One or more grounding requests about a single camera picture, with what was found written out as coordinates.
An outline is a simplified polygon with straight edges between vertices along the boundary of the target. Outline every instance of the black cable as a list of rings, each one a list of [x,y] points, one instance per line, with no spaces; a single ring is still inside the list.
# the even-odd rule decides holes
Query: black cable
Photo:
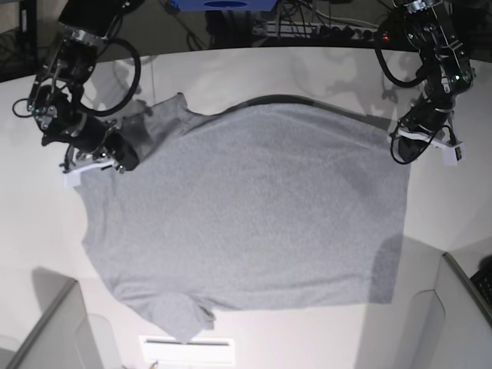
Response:
[[[294,34],[294,26],[295,26],[295,28],[298,30],[298,35],[300,37],[303,37],[303,35],[301,34],[301,31],[299,30],[298,25],[295,24],[295,22],[292,20],[292,17],[288,14],[287,9],[285,8],[285,5],[284,5],[283,10],[285,10],[285,15],[287,16],[288,21],[291,24],[292,34]]]
[[[63,157],[63,168],[65,169],[65,171],[70,170],[70,164],[75,165],[75,163],[73,162],[73,150],[74,147],[72,145],[69,145],[67,147],[67,151],[65,151],[65,156]]]
[[[301,13],[302,28],[304,29],[304,37],[305,37],[305,38],[308,38],[308,33],[306,32],[306,21],[304,20],[304,14],[303,14],[303,12],[302,12],[302,8],[301,8],[301,6],[299,5],[299,3],[298,3],[298,9],[299,9],[299,13]]]
[[[296,3],[300,4],[301,6],[307,8],[307,9],[310,9],[310,10],[313,10],[312,6],[310,4],[308,4],[305,0],[292,0],[292,1],[295,1]],[[316,14],[318,16],[318,18],[322,17],[322,18],[326,18],[330,23],[329,23],[329,27],[331,28],[331,21],[334,20],[336,21],[337,23],[339,24],[342,24],[342,25],[349,25],[351,27],[365,27],[361,24],[358,24],[358,22],[362,22],[362,23],[365,23],[367,25],[372,25],[372,23],[370,22],[366,22],[366,21],[362,21],[360,19],[351,19],[349,20],[348,18],[346,18],[347,20],[345,19],[342,19],[342,18],[332,18],[331,17],[331,2],[328,2],[328,15],[325,15],[325,14],[320,14],[316,11]]]
[[[98,59],[101,56],[103,56],[103,54],[106,53],[106,51],[108,50],[108,48],[110,46],[109,41],[114,40],[115,38],[118,37],[122,27],[123,27],[123,17],[120,16],[120,17],[118,17],[118,19],[115,20],[115,23],[113,24],[113,26],[109,30],[108,40],[106,41],[106,45],[104,46],[104,48],[101,50],[101,52],[99,52]]]
[[[15,28],[0,34],[0,39],[2,40],[2,42],[9,47],[12,46],[12,48],[13,48],[13,49],[10,49],[7,46],[0,45],[0,48],[2,48],[4,51],[8,52],[9,54],[18,54],[18,51],[16,50],[17,47],[15,44],[14,36],[10,35],[10,32],[14,32],[14,31],[15,31]]]
[[[418,75],[412,81],[401,81],[391,73],[390,69],[387,66],[386,60],[384,60],[382,44],[381,44],[382,37],[383,35],[381,34],[381,27],[380,27],[377,30],[377,32],[374,34],[374,50],[376,51],[377,60],[379,61],[379,65],[381,66],[381,69],[383,70],[383,73],[386,76],[386,78],[389,79],[391,82],[393,82],[394,85],[402,88],[417,87],[420,83],[425,81],[425,79],[428,76],[428,72]]]
[[[94,109],[90,109],[86,107],[81,101],[78,103],[78,107],[80,108],[81,111],[84,113],[94,115],[95,117],[107,117],[109,115],[113,115],[114,113],[122,110],[127,103],[131,101],[133,96],[135,95],[135,92],[138,89],[138,84],[140,83],[140,77],[141,77],[141,60],[140,60],[140,55],[138,54],[138,51],[136,48],[133,47],[133,45],[121,38],[114,38],[112,40],[108,41],[108,44],[110,45],[119,45],[122,48],[125,48],[128,50],[131,54],[131,58],[133,59],[133,62],[135,63],[135,75],[133,77],[133,82],[131,83],[130,88],[128,89],[128,92],[126,96],[113,108],[103,110],[103,111],[98,111]]]
[[[417,155],[415,155],[411,160],[409,161],[401,161],[399,160],[395,154],[394,154],[394,143],[396,140],[400,140],[403,138],[403,136],[397,138],[396,137],[396,134],[398,133],[398,130],[401,128],[401,126],[403,125],[403,122],[408,120],[408,118],[415,114],[417,111],[419,111],[421,108],[424,108],[429,102],[430,102],[430,98],[427,98],[426,100],[422,101],[419,105],[416,105],[414,106],[402,119],[400,119],[400,121],[398,122],[397,124],[397,127],[394,129],[393,133],[391,133],[391,144],[390,144],[390,154],[391,154],[391,157],[393,158],[394,162],[399,164],[399,165],[409,165],[409,164],[412,164],[414,161],[416,161],[431,145],[432,145],[432,141],[437,137],[437,134],[443,129],[443,127],[446,125],[446,121],[444,121],[444,123],[432,134],[432,136],[430,137],[430,140],[428,143],[426,143],[426,145],[421,149],[419,150],[419,152],[417,153]]]
[[[386,4],[383,0],[376,0],[377,2],[379,2],[381,5],[383,5],[387,10],[389,10],[391,12],[391,7]]]
[[[17,118],[32,118],[34,117],[33,114],[30,114],[30,115],[21,115],[19,114],[18,112],[15,111],[15,107],[17,106],[17,104],[19,102],[23,102],[23,101],[27,101],[28,99],[27,98],[20,98],[19,100],[17,100],[13,105],[12,105],[12,113],[14,113],[14,115],[17,117]]]
[[[200,42],[191,33],[186,34],[186,45],[190,52],[201,51],[203,48],[200,46]]]
[[[324,19],[318,13],[315,13],[315,14],[316,14],[316,18],[318,19],[318,21],[320,21],[320,23],[322,25],[326,25],[326,23],[324,22]]]
[[[299,12],[298,2],[296,0],[291,0],[291,2],[287,1],[284,3],[284,10],[291,17],[295,16]]]
[[[454,131],[453,129],[451,128],[451,126],[449,125],[444,125],[443,128],[447,128],[447,130],[449,131],[449,137],[450,137],[450,142],[452,145],[455,145],[457,144],[457,139],[456,139],[456,135],[454,134]]]

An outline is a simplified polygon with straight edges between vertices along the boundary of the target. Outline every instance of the cable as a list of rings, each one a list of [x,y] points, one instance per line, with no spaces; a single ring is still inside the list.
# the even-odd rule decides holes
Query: cable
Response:
[[[293,17],[299,12],[298,3],[296,3],[296,2],[285,2],[284,3],[284,10],[287,14],[289,14],[291,17]]]
[[[3,49],[4,52],[7,52],[9,54],[17,54],[18,52],[16,51],[16,44],[15,44],[15,39],[14,36],[10,35],[10,32],[14,32],[14,29],[10,29],[6,32],[3,32],[0,34],[0,40],[2,40],[2,43],[4,43],[7,46],[0,45],[0,48]]]
[[[307,2],[303,1],[303,0],[294,0],[294,1],[295,2],[298,2],[299,4],[301,4],[302,6],[304,6],[305,8],[309,8],[310,10],[313,10],[312,6],[310,4],[308,4]],[[354,22],[356,22],[356,23],[361,23],[363,25],[368,25],[371,28],[377,28],[377,27],[379,27],[378,25],[375,25],[374,23],[370,23],[370,22],[366,22],[366,21],[361,21],[360,19],[331,17],[329,15],[324,14],[323,12],[320,12],[319,10],[316,10],[316,14],[318,14],[322,18],[325,18],[325,19],[328,19],[328,20],[339,21],[339,22],[342,22],[342,23],[348,23],[348,22],[354,23]]]
[[[121,28],[123,27],[123,17],[120,16],[118,19],[116,19],[115,23],[113,24],[113,26],[111,27],[111,29],[109,30],[108,32],[108,40],[106,41],[106,45],[104,46],[104,48],[102,49],[102,51],[98,54],[98,59],[103,56],[104,53],[106,53],[106,51],[108,50],[109,46],[110,46],[110,41],[111,40],[114,40],[115,38],[118,37],[120,31],[121,31]]]
[[[457,144],[456,135],[454,134],[454,131],[451,128],[451,126],[449,126],[449,125],[443,125],[443,128],[447,128],[447,130],[449,131],[449,137],[450,137],[451,144],[452,145]]]
[[[284,0],[280,0],[278,5],[284,5]],[[276,5],[276,16],[275,16],[275,32],[277,33],[277,41],[280,40],[280,27],[281,27],[281,21],[282,21],[282,11],[278,11],[278,5]]]
[[[401,88],[413,88],[413,87],[417,87],[420,83],[422,83],[427,78],[427,76],[429,75],[428,71],[422,73],[420,76],[418,75],[412,81],[401,81],[400,79],[396,78],[388,68],[386,60],[384,60],[381,39],[382,39],[381,28],[379,28],[377,32],[374,34],[374,50],[376,51],[377,60],[379,61],[379,65],[381,66],[381,69],[383,69],[384,75],[386,76],[387,79],[393,82],[394,85]]]
[[[65,156],[63,157],[63,168],[65,171],[70,170],[70,164],[75,165],[73,161],[74,157],[74,147],[72,145],[69,145],[67,147],[67,151],[65,151]]]
[[[135,92],[138,89],[138,84],[140,83],[140,77],[141,77],[141,60],[140,60],[140,55],[138,54],[138,51],[136,48],[133,47],[133,45],[121,38],[114,38],[112,40],[108,41],[108,44],[110,45],[119,45],[122,48],[125,48],[128,50],[131,54],[131,58],[133,59],[133,62],[135,63],[135,75],[133,77],[133,82],[131,83],[130,88],[128,89],[128,92],[126,96],[111,109],[107,109],[104,111],[98,111],[94,109],[90,109],[86,107],[81,101],[78,103],[78,107],[80,108],[81,111],[84,113],[88,113],[90,115],[94,115],[95,117],[107,117],[109,115],[113,115],[114,113],[122,110],[127,103],[131,101],[133,96],[135,95]]]
[[[299,9],[299,12],[301,13],[302,28],[304,29],[304,37],[308,38],[308,33],[306,32],[306,21],[304,20],[304,14],[302,12],[302,8],[301,8],[300,4],[298,4],[298,9]]]
[[[13,105],[12,105],[12,113],[14,113],[14,115],[17,117],[17,118],[32,118],[34,117],[33,114],[30,114],[30,115],[21,115],[19,114],[16,110],[15,110],[15,107],[17,106],[17,104],[19,102],[23,102],[23,101],[27,101],[28,99],[27,98],[20,98],[19,100],[17,100]]]
[[[198,43],[198,39],[193,37],[193,35],[191,33],[186,34],[186,45],[188,46],[190,52],[196,52],[197,50],[199,50],[199,51],[203,50],[203,48]]]
[[[394,160],[395,163],[397,163],[399,165],[409,165],[409,164],[412,164],[414,161],[416,161],[432,145],[432,141],[437,137],[437,134],[439,134],[439,132],[446,125],[446,121],[444,121],[444,123],[439,127],[439,129],[437,129],[432,134],[432,136],[430,137],[429,142],[426,143],[426,145],[421,150],[419,150],[419,152],[417,153],[417,155],[415,155],[411,160],[409,160],[409,161],[401,161],[400,159],[398,159],[395,156],[395,154],[394,154],[394,143],[395,143],[395,141],[397,139],[400,140],[400,139],[403,138],[403,136],[397,138],[396,137],[396,134],[400,130],[401,126],[403,125],[403,122],[406,121],[412,114],[415,114],[417,111],[419,111],[420,109],[424,108],[430,101],[431,101],[431,99],[430,98],[427,98],[426,100],[423,100],[419,105],[414,106],[402,119],[400,119],[400,121],[397,124],[397,127],[394,129],[393,133],[391,133],[391,135],[390,135],[391,136],[390,154],[391,154],[391,157],[393,158],[393,160]]]
[[[297,25],[297,24],[296,24],[296,23],[292,20],[292,17],[288,14],[287,9],[285,8],[285,5],[284,5],[284,10],[286,11],[286,12],[285,12],[285,14],[286,14],[286,16],[287,16],[287,18],[288,18],[288,21],[289,21],[289,22],[290,22],[290,24],[291,24],[291,28],[292,28],[292,29],[294,29],[294,26],[295,26],[295,28],[298,30],[298,35],[299,35],[300,37],[303,37],[303,35],[301,34],[301,30],[299,29],[299,26],[298,26],[298,25]]]
[[[387,10],[389,10],[391,12],[391,7],[386,4],[383,0],[376,0],[377,2],[379,2],[381,5],[383,5]]]

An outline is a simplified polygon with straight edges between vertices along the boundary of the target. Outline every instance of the t-shirt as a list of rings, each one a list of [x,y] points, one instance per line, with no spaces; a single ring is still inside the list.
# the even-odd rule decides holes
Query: t-shirt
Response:
[[[207,117],[182,95],[124,127],[141,164],[78,192],[87,255],[144,319],[186,342],[214,309],[391,302],[409,168],[384,131],[300,104]]]

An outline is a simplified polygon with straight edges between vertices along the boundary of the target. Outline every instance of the table surface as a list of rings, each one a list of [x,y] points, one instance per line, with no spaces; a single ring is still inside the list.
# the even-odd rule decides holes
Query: table surface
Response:
[[[417,55],[388,52],[388,64],[400,78],[419,67]],[[395,88],[383,77],[374,53],[363,49],[265,48],[190,52],[143,58],[141,88],[121,112],[184,93],[192,111],[219,113],[265,95],[309,98],[371,120],[395,121],[410,107],[418,89]],[[467,160],[444,167],[430,149],[411,168],[403,253],[394,301],[389,305],[325,307],[303,311],[217,313],[214,331],[204,337],[233,337],[238,369],[282,367],[391,367],[411,298],[434,287],[443,251],[454,251],[473,274],[478,261],[492,253],[492,125],[489,96],[492,65],[474,61],[477,80],[459,97],[457,130]],[[87,84],[96,108],[118,102],[131,83],[128,61],[98,65]],[[81,246],[87,219],[80,197],[63,188],[58,164],[65,146],[40,145],[33,120],[11,113],[12,103],[27,96],[33,78],[0,85],[0,336],[19,341],[43,308],[46,271],[81,282],[87,309],[110,321],[127,367],[146,368],[138,335],[163,335],[117,303],[105,290]]]

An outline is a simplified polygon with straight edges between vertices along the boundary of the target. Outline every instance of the white panel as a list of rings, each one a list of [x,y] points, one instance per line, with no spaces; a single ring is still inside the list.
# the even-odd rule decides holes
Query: white panel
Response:
[[[436,284],[446,323],[436,353],[415,369],[490,369],[492,327],[457,272],[443,260]]]
[[[7,369],[104,369],[78,283],[68,282]]]
[[[140,337],[141,348],[148,363],[193,366],[234,366],[234,340],[221,338],[194,339],[180,344],[167,337]]]

